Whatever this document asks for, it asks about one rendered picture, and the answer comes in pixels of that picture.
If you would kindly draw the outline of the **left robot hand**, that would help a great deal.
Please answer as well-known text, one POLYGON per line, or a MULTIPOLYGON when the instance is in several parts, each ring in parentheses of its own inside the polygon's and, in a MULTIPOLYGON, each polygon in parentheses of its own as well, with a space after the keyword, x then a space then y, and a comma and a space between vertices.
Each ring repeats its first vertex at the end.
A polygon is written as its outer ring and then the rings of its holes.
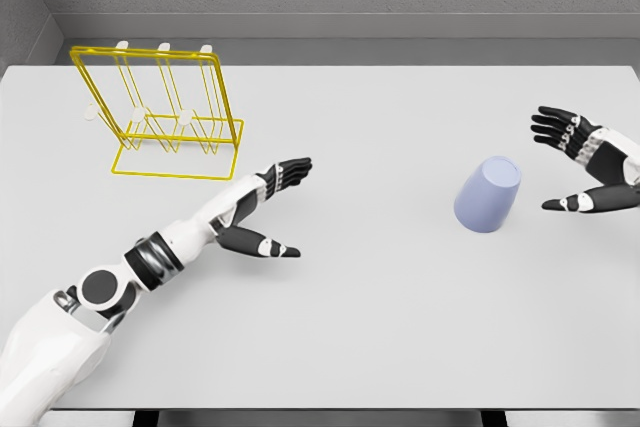
POLYGON ((266 170, 248 175, 206 204, 199 215, 208 223, 214 241, 223 249, 252 257, 301 256, 286 246, 240 223, 274 194, 299 185, 312 168, 310 157, 274 163, 266 170))

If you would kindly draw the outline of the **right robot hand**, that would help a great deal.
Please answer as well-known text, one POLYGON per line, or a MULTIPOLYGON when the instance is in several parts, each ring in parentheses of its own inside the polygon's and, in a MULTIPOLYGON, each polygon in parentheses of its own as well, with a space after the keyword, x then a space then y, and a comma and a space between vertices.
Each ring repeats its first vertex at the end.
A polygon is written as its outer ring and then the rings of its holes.
POLYGON ((570 111, 541 106, 531 117, 534 141, 563 152, 599 187, 541 205, 548 211, 604 213, 640 207, 640 144, 570 111))

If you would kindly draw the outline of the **lavender cup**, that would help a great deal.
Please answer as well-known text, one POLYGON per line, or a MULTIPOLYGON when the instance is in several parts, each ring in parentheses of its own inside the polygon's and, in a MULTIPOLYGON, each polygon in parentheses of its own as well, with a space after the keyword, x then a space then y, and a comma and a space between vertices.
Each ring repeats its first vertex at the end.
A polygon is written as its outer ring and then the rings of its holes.
POLYGON ((508 157, 485 159, 469 176, 454 201, 454 214, 467 229, 490 233, 498 230, 514 204, 521 171, 508 157))

